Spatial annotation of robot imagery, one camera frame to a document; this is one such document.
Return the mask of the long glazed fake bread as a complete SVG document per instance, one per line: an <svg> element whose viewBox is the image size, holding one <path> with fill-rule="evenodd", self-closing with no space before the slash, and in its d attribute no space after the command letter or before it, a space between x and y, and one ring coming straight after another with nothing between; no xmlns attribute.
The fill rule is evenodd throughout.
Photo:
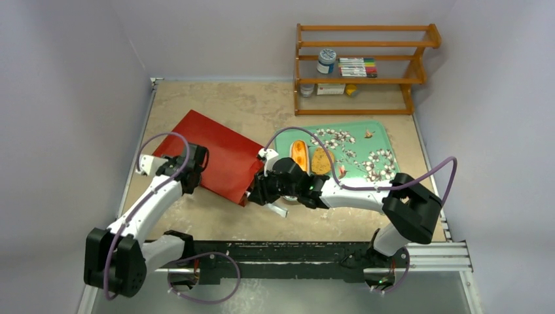
<svg viewBox="0 0 555 314"><path fill-rule="evenodd" d="M294 141L289 149L289 156L306 173L310 172L310 153L308 145L303 140Z"/></svg>

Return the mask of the metal serving tongs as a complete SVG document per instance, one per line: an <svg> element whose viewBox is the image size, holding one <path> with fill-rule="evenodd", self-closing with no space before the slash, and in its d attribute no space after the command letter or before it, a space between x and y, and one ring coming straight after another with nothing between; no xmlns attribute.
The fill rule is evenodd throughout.
<svg viewBox="0 0 555 314"><path fill-rule="evenodd" d="M278 214L279 216L283 217L283 218L287 218L288 215L288 209L284 208L276 203L267 203L265 205L267 208L269 208L269 210L273 211L274 213Z"/></svg>

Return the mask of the round brown fake bread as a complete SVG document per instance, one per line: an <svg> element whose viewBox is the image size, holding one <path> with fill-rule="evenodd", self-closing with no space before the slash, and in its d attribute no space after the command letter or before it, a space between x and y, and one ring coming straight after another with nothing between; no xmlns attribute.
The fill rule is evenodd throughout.
<svg viewBox="0 0 555 314"><path fill-rule="evenodd" d="M331 172L334 162L333 152L317 147L311 158L311 171L315 175L326 175Z"/></svg>

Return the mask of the red paper bag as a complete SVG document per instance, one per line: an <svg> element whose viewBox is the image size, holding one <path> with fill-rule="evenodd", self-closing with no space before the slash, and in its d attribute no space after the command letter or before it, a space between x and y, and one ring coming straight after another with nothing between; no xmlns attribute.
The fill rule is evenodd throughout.
<svg viewBox="0 0 555 314"><path fill-rule="evenodd" d="M257 154L262 146L230 128L190 110L174 127L189 143L205 147L209 153L200 186L244 207L245 192L263 168Z"/></svg>

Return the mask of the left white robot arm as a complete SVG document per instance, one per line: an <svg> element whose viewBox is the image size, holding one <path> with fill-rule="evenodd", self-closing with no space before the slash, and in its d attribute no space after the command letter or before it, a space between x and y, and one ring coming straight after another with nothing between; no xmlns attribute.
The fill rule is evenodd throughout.
<svg viewBox="0 0 555 314"><path fill-rule="evenodd" d="M168 231L152 243L146 238L171 205L199 186L208 160L208 149L194 143L173 157L142 154L135 171L152 181L130 210L87 235L84 283L102 288L110 300L130 298L156 268L171 261L180 268L190 266L195 259L191 235Z"/></svg>

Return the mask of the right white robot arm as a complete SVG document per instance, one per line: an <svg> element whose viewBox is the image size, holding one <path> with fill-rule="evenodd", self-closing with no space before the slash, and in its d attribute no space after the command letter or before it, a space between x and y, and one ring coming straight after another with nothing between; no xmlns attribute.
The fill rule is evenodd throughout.
<svg viewBox="0 0 555 314"><path fill-rule="evenodd" d="M310 209L352 207L384 214L389 224L378 230L367 249L369 261L383 266L409 243L432 242L442 200L406 173L372 187L340 186L328 175L307 174L292 158L280 158L258 172L247 199L267 205L292 197Z"/></svg>

